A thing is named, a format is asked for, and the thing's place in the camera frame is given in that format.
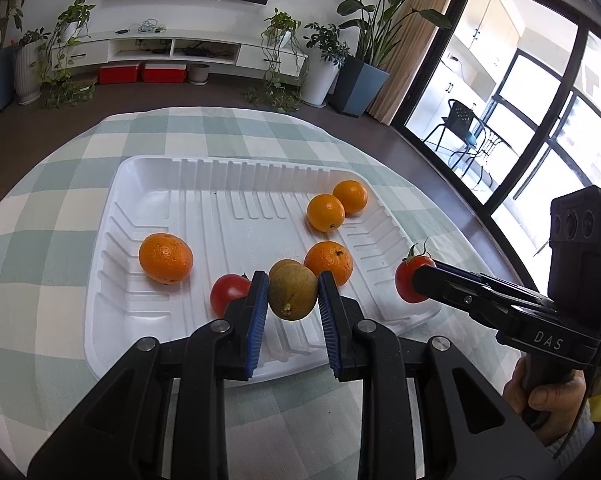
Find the person right hand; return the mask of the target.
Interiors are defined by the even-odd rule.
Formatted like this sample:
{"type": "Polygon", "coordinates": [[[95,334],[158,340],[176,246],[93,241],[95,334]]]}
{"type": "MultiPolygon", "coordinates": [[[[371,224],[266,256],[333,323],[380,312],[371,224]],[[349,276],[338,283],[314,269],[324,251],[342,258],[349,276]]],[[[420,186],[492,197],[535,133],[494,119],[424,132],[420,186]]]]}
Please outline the person right hand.
{"type": "Polygon", "coordinates": [[[535,430],[539,440],[545,446],[549,446],[564,437],[573,426],[585,397],[585,374],[582,370],[575,370],[568,382],[540,386],[531,393],[525,393],[521,386],[525,374],[526,361],[521,358],[516,363],[511,379],[505,384],[503,398],[518,415],[523,413],[524,408],[550,414],[547,422],[535,430]]]}

